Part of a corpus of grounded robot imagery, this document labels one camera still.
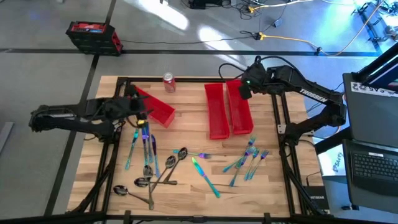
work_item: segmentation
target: red plastic tray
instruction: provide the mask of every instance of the red plastic tray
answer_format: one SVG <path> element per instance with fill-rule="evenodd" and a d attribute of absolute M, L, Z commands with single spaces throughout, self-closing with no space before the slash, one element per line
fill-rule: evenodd
<path fill-rule="evenodd" d="M 209 114 L 210 139 L 226 139 L 229 137 L 229 126 L 225 113 L 223 84 L 205 84 L 205 90 Z"/>
<path fill-rule="evenodd" d="M 152 95 L 148 94 L 144 90 L 141 90 L 138 87 L 136 88 L 140 95 L 149 96 L 148 98 L 144 99 L 146 109 L 153 110 L 149 114 L 149 117 L 163 127 L 168 128 L 170 123 L 174 120 L 175 109 L 172 108 L 170 105 L 164 103 L 163 101 L 160 101 Z"/>
<path fill-rule="evenodd" d="M 240 80 L 226 82 L 232 130 L 234 134 L 249 134 L 253 131 L 253 119 L 251 118 L 248 101 L 242 99 L 239 93 L 240 86 Z"/>

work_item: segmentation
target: soda can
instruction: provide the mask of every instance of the soda can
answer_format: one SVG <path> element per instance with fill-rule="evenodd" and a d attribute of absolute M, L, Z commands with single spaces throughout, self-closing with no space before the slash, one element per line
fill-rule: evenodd
<path fill-rule="evenodd" d="M 166 74 L 163 75 L 163 84 L 167 93 L 175 92 L 174 75 L 171 74 L 170 72 L 167 72 Z"/>

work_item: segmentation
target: concrete floor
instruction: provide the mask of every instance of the concrete floor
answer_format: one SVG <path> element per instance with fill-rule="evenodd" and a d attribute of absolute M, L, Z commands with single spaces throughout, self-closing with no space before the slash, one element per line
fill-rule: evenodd
<path fill-rule="evenodd" d="M 191 42 L 242 37 L 240 30 L 258 32 L 260 17 L 245 21 L 234 9 L 211 8 L 194 11 L 171 1 L 169 7 L 148 4 L 150 0 L 118 0 L 111 25 L 124 40 L 141 42 Z M 269 0 L 269 4 L 280 3 Z M 74 49 L 65 35 L 71 21 L 103 22 L 109 0 L 6 0 L 0 3 L 0 49 Z M 287 6 L 278 27 L 268 35 L 307 39 L 326 51 L 341 50 L 361 28 L 353 6 L 327 4 L 322 1 Z M 262 28 L 278 18 L 282 8 L 262 11 Z M 347 49 L 349 52 L 375 52 L 363 31 Z M 267 39 L 241 39 L 190 45 L 144 45 L 124 43 L 125 49 L 184 50 L 281 50 L 313 51 L 300 42 Z M 39 105 L 78 103 L 93 56 L 83 54 L 10 54 L 0 52 L 0 124 L 15 122 L 12 133 L 0 154 L 0 219 L 42 215 L 55 180 L 68 131 L 52 130 L 32 133 L 28 127 L 30 112 Z M 341 74 L 355 72 L 374 60 L 372 57 L 285 57 L 309 79 L 328 88 L 342 82 Z M 100 57 L 88 97 L 93 98 L 103 75 L 159 76 L 172 72 L 176 76 L 217 76 L 218 66 L 230 62 L 245 67 L 254 56 L 247 55 L 122 55 Z M 269 60 L 264 66 L 281 65 Z M 226 76 L 236 71 L 226 68 Z M 307 108 L 313 105 L 305 101 Z M 326 128 L 318 135 L 330 135 Z M 63 180 L 55 213 L 66 209 L 79 161 L 83 135 L 76 137 L 67 172 Z M 346 185 L 325 181 L 331 211 L 337 217 L 398 222 L 398 215 L 370 209 L 341 211 L 349 204 Z"/>

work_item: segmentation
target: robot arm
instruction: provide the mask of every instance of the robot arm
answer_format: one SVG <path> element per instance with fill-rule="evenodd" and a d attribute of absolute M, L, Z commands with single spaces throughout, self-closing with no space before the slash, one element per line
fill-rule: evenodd
<path fill-rule="evenodd" d="M 82 107 L 41 105 L 31 112 L 29 126 L 35 132 L 59 128 L 94 134 L 100 141 L 111 138 L 122 119 L 127 118 L 130 123 L 128 117 L 132 115 L 137 117 L 137 122 L 131 125 L 143 128 L 147 119 L 143 97 L 139 96 L 134 85 L 126 93 L 125 97 L 86 100 Z"/>
<path fill-rule="evenodd" d="M 248 99 L 253 93 L 281 95 L 295 91 L 313 100 L 323 103 L 322 112 L 301 123 L 286 125 L 283 141 L 296 146 L 302 134 L 316 131 L 326 125 L 340 126 L 346 121 L 346 106 L 343 104 L 342 94 L 329 90 L 323 86 L 310 82 L 296 69 L 288 65 L 263 67 L 260 57 L 241 75 L 242 98 Z"/>

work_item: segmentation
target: wooden table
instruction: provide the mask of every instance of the wooden table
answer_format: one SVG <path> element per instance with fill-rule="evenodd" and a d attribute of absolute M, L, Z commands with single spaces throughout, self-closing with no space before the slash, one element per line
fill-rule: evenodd
<path fill-rule="evenodd" d="M 102 77 L 96 97 L 113 96 L 117 78 Z M 265 161 L 261 162 L 253 179 L 243 181 L 251 160 L 249 158 L 236 179 L 235 187 L 229 187 L 228 184 L 235 169 L 231 169 L 227 173 L 223 173 L 222 169 L 242 155 L 249 135 L 231 134 L 229 139 L 209 140 L 208 113 L 203 83 L 177 83 L 175 93 L 166 93 L 161 82 L 137 82 L 135 84 L 176 109 L 175 119 L 167 129 L 150 121 L 151 133 L 155 135 L 157 141 L 160 171 L 163 171 L 164 162 L 172 155 L 173 149 L 187 147 L 190 152 L 218 154 L 219 156 L 213 156 L 208 160 L 197 158 L 197 161 L 220 191 L 221 198 L 215 197 L 204 178 L 199 176 L 195 170 L 191 156 L 188 156 L 185 160 L 180 161 L 170 179 L 177 180 L 178 185 L 159 184 L 156 187 L 153 192 L 154 210 L 149 210 L 146 203 L 134 197 L 121 197 L 111 192 L 108 214 L 122 215 L 125 210 L 131 210 L 134 215 L 262 217 L 264 212 L 269 212 L 272 217 L 289 217 L 274 112 L 269 95 L 257 94 L 249 100 L 254 121 L 252 134 L 257 136 L 255 146 L 260 150 L 267 149 L 269 155 Z M 292 122 L 306 119 L 307 114 L 301 95 L 287 93 L 287 102 Z M 283 118 L 282 108 L 279 111 Z M 131 126 L 123 127 L 113 185 L 125 185 L 130 192 L 148 198 L 148 189 L 136 187 L 133 183 L 134 179 L 142 177 L 144 166 L 141 136 L 132 155 L 130 169 L 124 169 L 133 133 L 134 128 Z M 101 149 L 102 144 L 97 140 L 84 143 L 68 210 L 75 208 L 94 185 Z M 297 156 L 302 180 L 305 180 L 307 175 L 319 171 L 317 156 L 311 144 L 301 142 L 297 146 Z M 322 185 L 322 178 L 319 174 L 312 175 L 310 183 L 311 185 Z M 297 191 L 294 187 L 292 188 L 294 189 L 295 209 L 297 213 L 300 213 Z"/>

